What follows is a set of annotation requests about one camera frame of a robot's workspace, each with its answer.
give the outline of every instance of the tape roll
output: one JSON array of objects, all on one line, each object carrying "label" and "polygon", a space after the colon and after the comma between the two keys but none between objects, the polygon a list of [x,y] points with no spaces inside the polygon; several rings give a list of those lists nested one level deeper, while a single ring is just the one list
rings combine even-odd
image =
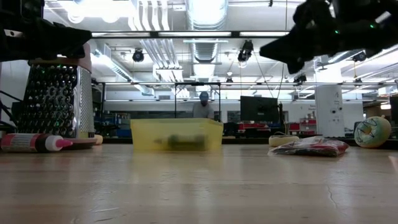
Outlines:
[{"label": "tape roll", "polygon": [[299,139],[300,138],[297,136],[271,136],[269,137],[268,142],[270,147],[277,147]]},{"label": "tape roll", "polygon": [[96,139],[95,144],[97,146],[99,146],[100,144],[102,144],[102,141],[104,140],[104,138],[102,136],[100,136],[99,134],[94,135],[94,138]]},{"label": "tape roll", "polygon": [[382,117],[371,117],[361,122],[355,129],[357,145],[372,149],[381,146],[391,134],[391,124]]}]

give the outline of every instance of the cap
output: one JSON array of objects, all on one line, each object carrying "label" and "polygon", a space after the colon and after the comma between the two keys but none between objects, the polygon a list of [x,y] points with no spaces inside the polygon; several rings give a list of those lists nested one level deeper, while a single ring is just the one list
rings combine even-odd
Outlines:
[{"label": "cap", "polygon": [[203,91],[199,95],[200,101],[208,101],[209,100],[209,94],[206,91]]},{"label": "cap", "polygon": [[73,142],[64,140],[61,136],[49,136],[45,140],[45,148],[48,151],[59,151],[63,147],[71,146]]}]

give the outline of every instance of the bottle cap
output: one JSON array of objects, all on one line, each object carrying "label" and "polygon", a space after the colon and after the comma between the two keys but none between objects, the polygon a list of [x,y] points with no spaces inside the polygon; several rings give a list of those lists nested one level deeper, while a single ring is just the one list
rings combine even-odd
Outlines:
[{"label": "bottle cap", "polygon": [[59,151],[63,147],[71,146],[73,142],[64,140],[61,136],[49,136],[45,140],[45,148],[48,151]]}]

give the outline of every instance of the red plastic bag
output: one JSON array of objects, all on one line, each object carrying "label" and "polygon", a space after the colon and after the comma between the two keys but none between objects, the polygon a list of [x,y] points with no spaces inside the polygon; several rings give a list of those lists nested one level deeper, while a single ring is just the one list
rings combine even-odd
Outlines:
[{"label": "red plastic bag", "polygon": [[345,142],[315,136],[290,142],[268,152],[268,155],[299,155],[337,157],[345,153],[349,145]]}]

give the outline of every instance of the white pillar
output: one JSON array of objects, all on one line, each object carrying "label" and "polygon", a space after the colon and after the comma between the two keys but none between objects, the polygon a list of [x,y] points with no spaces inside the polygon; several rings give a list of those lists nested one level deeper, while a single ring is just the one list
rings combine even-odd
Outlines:
[{"label": "white pillar", "polygon": [[[315,71],[316,82],[342,82],[338,65]],[[324,137],[344,137],[343,97],[340,85],[315,87],[317,133]]]},{"label": "white pillar", "polygon": [[223,110],[223,107],[221,106],[221,122],[222,123],[227,123],[228,122],[228,111]]}]

